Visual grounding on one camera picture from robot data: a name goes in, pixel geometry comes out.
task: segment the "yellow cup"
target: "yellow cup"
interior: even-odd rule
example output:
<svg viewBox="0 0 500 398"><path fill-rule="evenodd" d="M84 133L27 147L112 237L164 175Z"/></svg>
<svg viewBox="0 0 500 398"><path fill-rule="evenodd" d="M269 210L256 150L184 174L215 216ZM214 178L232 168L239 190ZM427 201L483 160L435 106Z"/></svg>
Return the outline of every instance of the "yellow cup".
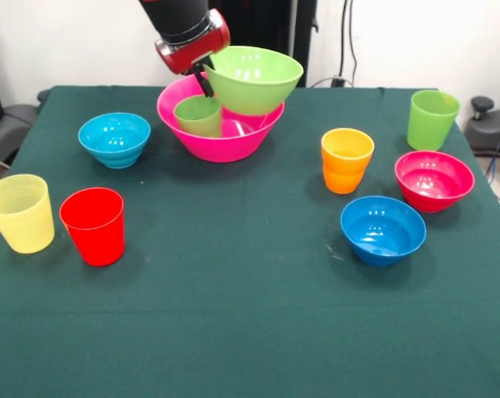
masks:
<svg viewBox="0 0 500 398"><path fill-rule="evenodd" d="M0 233L17 253L36 253L52 242L51 200L43 178L17 174L0 180Z"/></svg>
<svg viewBox="0 0 500 398"><path fill-rule="evenodd" d="M375 143L355 129L333 129L322 137L323 178L334 193L357 189L371 160Z"/></svg>

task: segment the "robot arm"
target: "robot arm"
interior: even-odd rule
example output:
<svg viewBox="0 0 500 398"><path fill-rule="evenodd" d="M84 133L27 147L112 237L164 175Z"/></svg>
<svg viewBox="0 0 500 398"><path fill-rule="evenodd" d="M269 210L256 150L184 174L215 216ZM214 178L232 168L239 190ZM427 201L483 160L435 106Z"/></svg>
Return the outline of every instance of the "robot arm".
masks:
<svg viewBox="0 0 500 398"><path fill-rule="evenodd" d="M226 21L208 0L139 0L161 38L156 50L177 75L194 73L206 95L212 90L201 77L202 63L230 45Z"/></svg>

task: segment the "light green cup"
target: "light green cup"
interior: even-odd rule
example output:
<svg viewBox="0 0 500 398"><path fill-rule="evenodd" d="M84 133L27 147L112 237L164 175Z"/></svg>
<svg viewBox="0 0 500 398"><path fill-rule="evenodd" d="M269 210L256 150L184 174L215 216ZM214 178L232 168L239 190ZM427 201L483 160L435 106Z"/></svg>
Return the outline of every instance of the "light green cup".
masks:
<svg viewBox="0 0 500 398"><path fill-rule="evenodd" d="M412 95L408 144L415 150L438 151L459 112L459 102L438 90L422 90Z"/></svg>
<svg viewBox="0 0 500 398"><path fill-rule="evenodd" d="M268 114L287 99L303 75L295 59L259 47L228 46L205 65L222 104L237 114Z"/></svg>
<svg viewBox="0 0 500 398"><path fill-rule="evenodd" d="M189 134L219 138L221 130L221 103L216 98L193 95L176 105L174 115L180 127Z"/></svg>

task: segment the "orange cup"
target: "orange cup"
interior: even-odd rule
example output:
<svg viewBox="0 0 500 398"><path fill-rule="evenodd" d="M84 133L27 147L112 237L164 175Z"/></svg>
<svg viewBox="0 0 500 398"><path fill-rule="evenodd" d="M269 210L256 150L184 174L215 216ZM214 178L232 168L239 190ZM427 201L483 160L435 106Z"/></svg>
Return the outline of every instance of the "orange cup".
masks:
<svg viewBox="0 0 500 398"><path fill-rule="evenodd" d="M355 129L333 129L322 137L323 178L334 193L357 189L371 160L375 143Z"/></svg>

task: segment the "green cup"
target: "green cup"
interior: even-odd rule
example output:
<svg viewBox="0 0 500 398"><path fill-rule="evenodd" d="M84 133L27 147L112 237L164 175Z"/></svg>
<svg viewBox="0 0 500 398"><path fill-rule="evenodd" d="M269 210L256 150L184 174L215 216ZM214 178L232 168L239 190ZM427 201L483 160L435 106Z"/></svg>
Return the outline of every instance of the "green cup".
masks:
<svg viewBox="0 0 500 398"><path fill-rule="evenodd" d="M438 90L421 90L412 95L408 144L415 150L438 151L459 112L459 102Z"/></svg>
<svg viewBox="0 0 500 398"><path fill-rule="evenodd" d="M180 127L189 134L219 138L221 131L221 103L216 98L193 95L184 99L174 110Z"/></svg>

